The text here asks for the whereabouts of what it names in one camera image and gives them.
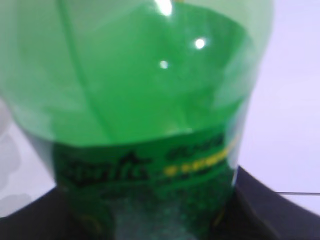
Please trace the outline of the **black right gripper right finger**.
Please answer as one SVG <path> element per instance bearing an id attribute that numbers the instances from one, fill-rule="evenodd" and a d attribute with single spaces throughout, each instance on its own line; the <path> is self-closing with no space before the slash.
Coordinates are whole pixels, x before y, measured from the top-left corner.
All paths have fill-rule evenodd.
<path id="1" fill-rule="evenodd" d="M 235 193 L 214 227 L 216 240 L 318 240 L 320 217 L 238 168 Z"/>

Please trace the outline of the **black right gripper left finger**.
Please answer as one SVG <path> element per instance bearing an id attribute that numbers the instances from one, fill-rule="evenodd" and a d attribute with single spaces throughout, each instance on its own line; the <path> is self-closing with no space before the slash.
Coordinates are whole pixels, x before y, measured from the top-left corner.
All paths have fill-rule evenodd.
<path id="1" fill-rule="evenodd" d="M 56 188 L 0 219 L 2 240 L 81 240 L 83 229 Z"/>

